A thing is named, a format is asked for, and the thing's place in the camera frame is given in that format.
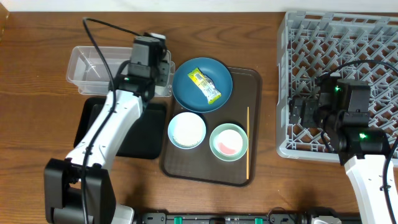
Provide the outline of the dark blue plate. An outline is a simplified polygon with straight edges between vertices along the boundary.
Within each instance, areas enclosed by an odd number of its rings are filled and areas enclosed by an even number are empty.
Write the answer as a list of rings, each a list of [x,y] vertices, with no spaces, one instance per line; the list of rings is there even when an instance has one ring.
[[[221,92],[221,97],[213,104],[208,104],[206,96],[188,77],[188,74],[198,68],[206,75],[215,88]],[[208,113],[222,107],[230,98],[233,90],[233,79],[230,71],[218,60],[197,57],[187,60],[178,67],[174,74],[172,91],[174,98],[185,109],[196,113]]]

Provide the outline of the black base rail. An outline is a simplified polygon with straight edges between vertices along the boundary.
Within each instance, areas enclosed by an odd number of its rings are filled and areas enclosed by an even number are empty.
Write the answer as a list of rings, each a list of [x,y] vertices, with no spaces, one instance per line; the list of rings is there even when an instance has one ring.
[[[136,213],[125,217],[119,210],[112,221],[131,224],[362,224],[360,216],[341,215],[332,208],[315,207],[294,213],[274,207],[266,213],[170,213],[166,210]]]

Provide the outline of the grey dishwasher rack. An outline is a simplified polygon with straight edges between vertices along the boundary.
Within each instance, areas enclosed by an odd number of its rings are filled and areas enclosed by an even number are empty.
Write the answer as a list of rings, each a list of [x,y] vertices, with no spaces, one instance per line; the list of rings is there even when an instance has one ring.
[[[396,67],[397,18],[290,11],[277,40],[277,153],[289,159],[338,162],[338,155],[325,148],[320,129],[290,122],[289,101],[316,98],[320,89],[315,79],[346,62],[378,60]]]

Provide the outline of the brown serving tray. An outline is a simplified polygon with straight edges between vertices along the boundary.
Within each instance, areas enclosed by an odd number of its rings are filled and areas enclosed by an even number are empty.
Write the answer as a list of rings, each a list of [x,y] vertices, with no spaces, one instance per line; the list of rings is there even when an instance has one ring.
[[[187,150],[174,146],[170,140],[165,143],[159,162],[165,175],[234,187],[244,187],[253,180],[262,78],[255,70],[230,67],[229,71],[233,79],[229,100],[216,111],[200,115],[206,124],[206,136],[202,143]],[[211,151],[211,132],[225,123],[249,129],[249,153],[236,161],[223,161]]]

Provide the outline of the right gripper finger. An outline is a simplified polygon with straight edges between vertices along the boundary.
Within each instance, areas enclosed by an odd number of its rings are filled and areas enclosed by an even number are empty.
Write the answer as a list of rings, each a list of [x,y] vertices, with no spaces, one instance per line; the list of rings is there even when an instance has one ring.
[[[317,111],[317,100],[305,100],[301,112],[301,125],[304,128],[316,128],[317,124],[314,120],[314,113]]]
[[[289,101],[289,123],[297,124],[300,122],[304,100],[293,98]]]

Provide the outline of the yellow green snack wrapper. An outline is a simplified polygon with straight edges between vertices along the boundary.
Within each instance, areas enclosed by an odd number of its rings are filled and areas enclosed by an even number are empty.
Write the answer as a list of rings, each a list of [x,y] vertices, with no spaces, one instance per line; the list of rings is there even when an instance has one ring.
[[[216,89],[213,81],[202,73],[198,67],[192,70],[187,76],[204,94],[209,105],[221,97],[221,92]]]

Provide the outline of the wooden chopstick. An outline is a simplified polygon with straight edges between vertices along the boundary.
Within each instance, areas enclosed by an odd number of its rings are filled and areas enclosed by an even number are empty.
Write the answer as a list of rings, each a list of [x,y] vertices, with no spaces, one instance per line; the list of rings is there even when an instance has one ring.
[[[246,124],[247,124],[247,127],[246,127],[246,136],[247,136],[247,139],[248,139],[248,145],[247,145],[247,149],[246,149],[246,179],[248,180],[249,179],[249,173],[250,173],[250,171],[249,171],[249,166],[250,166],[250,156],[249,156],[249,145],[250,145],[250,143],[249,143],[249,140],[250,140],[250,138],[249,138],[249,133],[250,133],[250,110],[249,110],[249,107],[247,107],[247,116],[246,116]]]

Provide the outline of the clear plastic bin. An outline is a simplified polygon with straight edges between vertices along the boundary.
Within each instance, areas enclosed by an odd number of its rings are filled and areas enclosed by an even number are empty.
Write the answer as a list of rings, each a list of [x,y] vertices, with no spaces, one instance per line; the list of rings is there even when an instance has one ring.
[[[137,91],[128,74],[128,65],[132,48],[100,47],[104,58],[115,79],[115,86],[120,90]],[[169,81],[165,87],[154,87],[154,95],[168,97],[172,95],[172,75],[175,64],[171,61],[171,53],[167,52],[167,62],[170,64]],[[67,70],[67,81],[76,85],[82,95],[107,95],[109,92],[109,75],[107,69],[94,47],[77,46],[72,50]]]

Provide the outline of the mint green bowl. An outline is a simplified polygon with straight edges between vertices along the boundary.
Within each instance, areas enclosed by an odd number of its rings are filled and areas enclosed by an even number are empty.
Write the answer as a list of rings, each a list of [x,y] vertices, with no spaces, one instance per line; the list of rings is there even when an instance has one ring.
[[[241,152],[239,152],[238,154],[233,155],[233,156],[223,155],[215,147],[216,137],[219,135],[220,132],[222,132],[222,131],[224,131],[226,129],[233,129],[233,130],[237,131],[241,135],[241,137],[243,138],[243,146],[242,146]],[[217,126],[212,131],[212,133],[210,135],[210,149],[211,149],[212,153],[218,159],[220,159],[222,161],[233,162],[233,161],[239,160],[240,158],[243,157],[243,155],[245,155],[246,149],[247,149],[247,145],[248,145],[248,139],[247,139],[245,130],[243,128],[241,128],[240,126],[238,126],[236,124],[233,124],[233,123],[225,123],[225,124],[221,124],[221,125]]]

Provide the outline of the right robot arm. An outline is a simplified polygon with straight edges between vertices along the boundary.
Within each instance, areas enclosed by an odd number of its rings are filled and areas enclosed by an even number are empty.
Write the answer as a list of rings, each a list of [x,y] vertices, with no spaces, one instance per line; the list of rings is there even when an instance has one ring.
[[[397,189],[390,144],[381,128],[369,126],[370,86],[361,80],[329,77],[319,82],[317,98],[293,98],[289,121],[320,128],[345,168],[363,223],[397,223]]]

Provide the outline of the white cup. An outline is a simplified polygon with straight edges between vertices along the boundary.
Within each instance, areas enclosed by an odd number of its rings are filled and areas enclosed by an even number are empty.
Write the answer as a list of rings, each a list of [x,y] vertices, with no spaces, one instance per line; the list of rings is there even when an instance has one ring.
[[[215,147],[223,155],[236,155],[241,152],[242,146],[243,138],[233,129],[226,129],[216,137]]]

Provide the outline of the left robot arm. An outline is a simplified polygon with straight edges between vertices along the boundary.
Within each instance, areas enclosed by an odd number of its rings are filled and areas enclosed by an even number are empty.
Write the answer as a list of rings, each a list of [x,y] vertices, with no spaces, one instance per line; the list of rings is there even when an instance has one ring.
[[[165,36],[134,39],[132,54],[109,81],[106,101],[93,124],[64,160],[44,169],[48,223],[132,223],[134,210],[117,203],[109,170],[131,126],[170,73]]]

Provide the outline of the light blue bowl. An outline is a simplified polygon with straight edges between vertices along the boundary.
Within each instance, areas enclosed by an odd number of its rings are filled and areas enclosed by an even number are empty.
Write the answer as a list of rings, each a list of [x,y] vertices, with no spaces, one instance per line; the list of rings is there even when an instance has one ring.
[[[204,140],[206,136],[206,124],[195,113],[179,113],[171,119],[167,134],[174,146],[180,149],[193,149]]]

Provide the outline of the black plastic bin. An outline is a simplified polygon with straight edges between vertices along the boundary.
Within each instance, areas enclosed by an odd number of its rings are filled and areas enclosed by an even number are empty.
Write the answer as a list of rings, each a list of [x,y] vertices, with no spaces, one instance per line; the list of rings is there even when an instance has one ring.
[[[85,101],[74,146],[83,139],[98,117],[105,97],[91,97]],[[150,102],[144,114],[131,126],[121,144],[117,156],[138,159],[156,159],[162,150],[167,104],[164,101]]]

